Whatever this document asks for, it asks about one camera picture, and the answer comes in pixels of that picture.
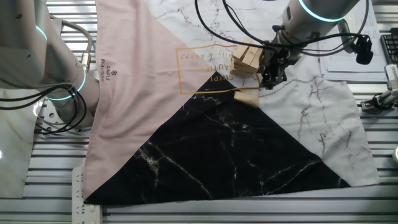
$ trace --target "metal rail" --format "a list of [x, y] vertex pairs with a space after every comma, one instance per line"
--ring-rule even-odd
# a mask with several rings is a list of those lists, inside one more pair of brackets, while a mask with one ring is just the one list
[[[96, 40], [94, 1], [53, 0], [47, 5], [50, 13], [76, 22]], [[381, 32], [398, 27], [398, 3], [378, 1], [374, 10]], [[86, 48], [84, 36], [65, 27], [62, 38], [80, 58]], [[91, 69], [95, 70], [95, 52], [92, 54]], [[349, 87], [358, 104], [386, 90], [383, 83], [349, 82]], [[398, 166], [391, 157], [398, 146], [398, 110], [377, 116], [361, 113], [361, 119], [380, 185], [214, 202], [105, 207], [104, 223], [398, 223]], [[87, 134], [51, 139], [36, 136], [24, 198], [0, 200], [0, 224], [71, 223], [72, 169], [83, 164], [87, 147]]]

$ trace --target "marble pattern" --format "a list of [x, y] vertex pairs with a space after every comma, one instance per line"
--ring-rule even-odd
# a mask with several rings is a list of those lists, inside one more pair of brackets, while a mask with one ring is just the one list
[[[211, 80], [199, 91], [235, 87]], [[321, 158], [229, 91], [193, 95], [86, 202], [139, 205], [340, 187], [349, 185]]]
[[[189, 47], [230, 45], [213, 37], [200, 24], [194, 1], [145, 0], [152, 15]], [[235, 40], [246, 36], [233, 24], [221, 0], [198, 1], [204, 21], [215, 32]], [[230, 1], [246, 29], [272, 40], [272, 25], [282, 23], [289, 0]], [[208, 49], [193, 49], [205, 54]], [[213, 65], [211, 58], [205, 60]], [[288, 82], [275, 90], [261, 90], [261, 110], [351, 186], [376, 184], [377, 170], [359, 119], [354, 98], [345, 82], [329, 82], [320, 75], [317, 58], [303, 57], [287, 69]], [[239, 83], [231, 82], [236, 87]]]
[[[0, 89], [0, 98], [20, 98], [34, 93], [37, 92]], [[24, 103], [0, 102], [0, 106]], [[0, 110], [0, 198], [22, 197], [39, 110], [40, 103], [20, 110]]]

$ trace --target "teal light ring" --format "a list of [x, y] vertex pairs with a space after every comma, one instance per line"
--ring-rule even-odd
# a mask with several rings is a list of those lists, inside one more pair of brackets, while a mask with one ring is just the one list
[[[85, 72], [85, 77], [83, 78], [83, 83], [81, 83], [81, 86], [79, 87], [79, 89], [77, 89], [77, 91], [80, 91], [82, 88], [83, 88], [83, 85], [85, 84], [85, 82], [86, 82], [86, 70], [85, 69], [83, 69], [83, 71]], [[72, 96], [67, 96], [67, 97], [64, 97], [64, 98], [61, 98], [61, 99], [53, 99], [53, 98], [49, 98], [49, 97], [47, 97], [49, 100], [55, 100], [55, 101], [60, 101], [60, 100], [67, 100], [67, 99], [69, 99], [69, 98], [71, 98]]]
[[36, 26], [36, 29], [37, 29], [39, 32], [41, 32], [41, 33], [43, 34], [43, 36], [44, 36], [44, 38], [45, 38], [45, 41], [47, 41], [47, 36], [46, 36], [45, 33], [43, 32], [43, 30], [40, 29], [40, 27], [38, 27], [38, 26]]
[[327, 18], [318, 16], [318, 15], [316, 15], [315, 13], [313, 13], [313, 12], [304, 4], [303, 0], [298, 0], [298, 1], [300, 2], [300, 4], [301, 4], [301, 6], [303, 7], [303, 9], [306, 10], [307, 13], [309, 13], [311, 16], [313, 16], [313, 17], [315, 17], [315, 18], [317, 18], [317, 19], [319, 19], [319, 20], [321, 20], [321, 21], [325, 21], [325, 22], [338, 22], [338, 21], [344, 19], [344, 17], [341, 17], [341, 18], [339, 18], [339, 19], [327, 19]]

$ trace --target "paper sheet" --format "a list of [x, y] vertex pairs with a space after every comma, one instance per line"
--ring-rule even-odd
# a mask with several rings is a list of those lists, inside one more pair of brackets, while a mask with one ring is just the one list
[[[353, 10], [346, 16], [349, 21], [351, 32], [357, 32], [363, 22], [363, 16], [366, 9], [366, 1], [361, 0]], [[335, 27], [329, 34], [338, 33]], [[366, 25], [362, 31], [363, 34], [370, 36], [374, 53], [372, 62], [369, 65], [360, 65], [356, 62], [356, 54], [349, 54], [342, 51], [338, 54], [321, 58], [321, 71], [327, 79], [332, 80], [361, 80], [361, 81], [384, 81], [384, 66], [386, 59], [380, 45], [380, 33], [376, 22], [376, 16], [371, 5]], [[340, 38], [328, 39], [320, 42], [321, 50], [333, 49], [341, 44]]]

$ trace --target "black marble fabric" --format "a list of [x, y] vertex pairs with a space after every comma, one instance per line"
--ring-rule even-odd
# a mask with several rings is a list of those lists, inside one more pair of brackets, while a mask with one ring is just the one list
[[[232, 88], [209, 80], [199, 91]], [[259, 108], [234, 101], [231, 91], [193, 95], [86, 203], [140, 205], [340, 187], [349, 185]]]

